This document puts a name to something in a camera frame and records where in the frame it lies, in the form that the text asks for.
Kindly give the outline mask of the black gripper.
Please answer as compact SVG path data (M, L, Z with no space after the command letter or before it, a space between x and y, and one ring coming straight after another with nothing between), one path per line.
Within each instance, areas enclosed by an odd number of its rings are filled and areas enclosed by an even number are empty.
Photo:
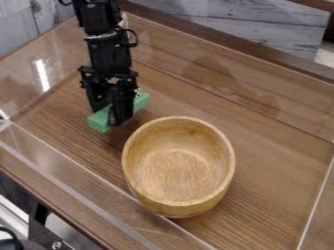
M139 74L132 70L131 50L139 45L139 38L131 29L115 28L101 34L87 34L83 41L89 65L83 65L79 72L89 107L97 112L111 104L108 123L119 126L134 116Z

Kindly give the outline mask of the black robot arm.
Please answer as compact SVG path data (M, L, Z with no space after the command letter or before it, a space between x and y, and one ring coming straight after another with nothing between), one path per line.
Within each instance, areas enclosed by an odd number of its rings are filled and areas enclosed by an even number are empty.
M131 49L139 39L131 42L128 33L138 34L120 26L119 0L57 1L73 6L83 29L89 65L81 65L79 72L89 107L93 112L107 108L107 124L122 125L135 113L139 74L132 70Z

